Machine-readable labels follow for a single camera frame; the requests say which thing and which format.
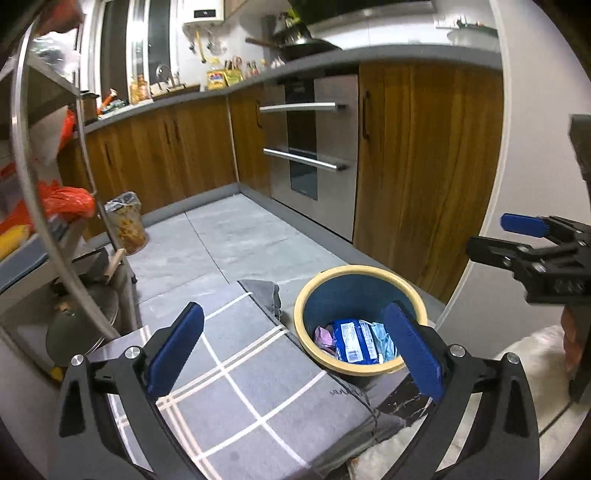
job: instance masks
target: kitchen countertop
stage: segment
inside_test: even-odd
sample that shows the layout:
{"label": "kitchen countertop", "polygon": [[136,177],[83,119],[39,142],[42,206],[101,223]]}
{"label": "kitchen countertop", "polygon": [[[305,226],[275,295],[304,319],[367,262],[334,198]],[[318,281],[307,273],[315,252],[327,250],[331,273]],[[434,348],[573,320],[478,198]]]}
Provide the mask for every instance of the kitchen countertop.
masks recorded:
{"label": "kitchen countertop", "polygon": [[88,125],[85,132],[88,134],[99,128],[112,125],[126,118],[146,113],[157,108],[176,105],[177,103],[190,102],[191,100],[225,96],[257,83],[279,79],[299,72],[305,72],[306,70],[325,69],[369,61],[392,61],[403,59],[452,61],[455,63],[465,63],[479,67],[502,70],[500,53],[470,47],[434,44],[394,44],[352,48],[349,50],[335,50],[294,60],[287,63],[285,66],[276,69],[268,69],[266,72],[255,77],[246,79],[243,82],[221,90],[186,93],[185,95],[175,95],[171,98],[158,100],[156,102],[143,102],[141,105],[125,109],[122,112],[114,112],[107,118]]}

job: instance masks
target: metal screw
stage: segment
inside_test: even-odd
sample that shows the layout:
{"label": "metal screw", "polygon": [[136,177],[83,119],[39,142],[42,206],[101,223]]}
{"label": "metal screw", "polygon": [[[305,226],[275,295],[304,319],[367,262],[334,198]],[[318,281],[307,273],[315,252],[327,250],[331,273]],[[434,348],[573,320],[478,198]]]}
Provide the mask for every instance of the metal screw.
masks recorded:
{"label": "metal screw", "polygon": [[452,354],[452,356],[458,358],[462,358],[464,355],[466,355],[466,349],[462,345],[452,345],[449,348],[449,352]]}
{"label": "metal screw", "polygon": [[138,358],[139,354],[141,353],[142,350],[140,350],[140,348],[138,346],[130,346],[126,351],[125,351],[125,356],[129,359],[134,359],[134,358]]}
{"label": "metal screw", "polygon": [[509,363],[519,365],[519,357],[513,352],[507,354],[507,360],[509,360]]}
{"label": "metal screw", "polygon": [[72,365],[74,365],[74,367],[77,367],[78,365],[81,365],[82,362],[84,362],[84,355],[74,355],[72,357],[72,361],[70,361],[70,363]]}

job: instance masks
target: stainless steel handle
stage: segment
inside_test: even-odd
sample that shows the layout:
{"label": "stainless steel handle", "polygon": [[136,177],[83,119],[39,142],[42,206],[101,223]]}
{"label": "stainless steel handle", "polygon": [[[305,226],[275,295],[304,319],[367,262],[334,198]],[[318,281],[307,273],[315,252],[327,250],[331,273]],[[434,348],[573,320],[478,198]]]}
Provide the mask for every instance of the stainless steel handle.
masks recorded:
{"label": "stainless steel handle", "polygon": [[336,112],[345,108],[344,103],[336,102],[310,102],[310,103],[286,103],[285,105],[269,105],[259,107],[260,113],[273,112]]}
{"label": "stainless steel handle", "polygon": [[272,148],[263,148],[262,152],[270,157],[283,158],[284,160],[296,161],[309,165],[310,167],[322,168],[328,171],[340,171],[345,170],[347,165],[342,163],[328,163],[325,161],[315,160],[313,158],[302,157],[300,155],[294,155],[293,153],[282,152],[281,150],[273,150]]}

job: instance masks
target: gray floor tile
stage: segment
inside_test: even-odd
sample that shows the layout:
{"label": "gray floor tile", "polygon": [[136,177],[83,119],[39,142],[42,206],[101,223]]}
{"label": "gray floor tile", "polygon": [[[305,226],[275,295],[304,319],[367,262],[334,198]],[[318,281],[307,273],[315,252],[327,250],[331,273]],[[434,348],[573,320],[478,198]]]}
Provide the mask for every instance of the gray floor tile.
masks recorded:
{"label": "gray floor tile", "polygon": [[197,277],[168,292],[143,301],[139,305],[142,324],[149,325],[161,319],[170,319],[172,323],[187,306],[187,303],[190,301],[199,303],[200,299],[227,284],[226,279],[216,269],[214,272]]}
{"label": "gray floor tile", "polygon": [[150,241],[129,263],[144,301],[218,269],[185,214],[148,227]]}
{"label": "gray floor tile", "polygon": [[187,217],[220,268],[298,234],[241,195],[192,210]]}
{"label": "gray floor tile", "polygon": [[220,268],[228,281],[255,278],[277,283],[281,308],[289,310],[311,278],[341,265],[345,262],[339,257],[298,233],[274,245],[257,249],[239,260],[220,265]]}

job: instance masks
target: plaid cloth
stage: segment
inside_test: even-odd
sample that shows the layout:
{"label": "plaid cloth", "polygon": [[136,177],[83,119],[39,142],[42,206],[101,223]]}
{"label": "plaid cloth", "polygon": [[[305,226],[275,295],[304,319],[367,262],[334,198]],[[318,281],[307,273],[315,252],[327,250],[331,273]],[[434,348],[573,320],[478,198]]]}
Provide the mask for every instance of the plaid cloth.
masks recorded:
{"label": "plaid cloth", "polygon": [[[157,406],[208,479],[324,478],[405,425],[375,408],[380,399],[370,401],[364,390],[315,364],[240,283],[200,297],[199,304],[206,315],[203,335]],[[90,360],[143,346],[174,319],[121,337]],[[119,397],[109,398],[130,458],[150,469]]]}

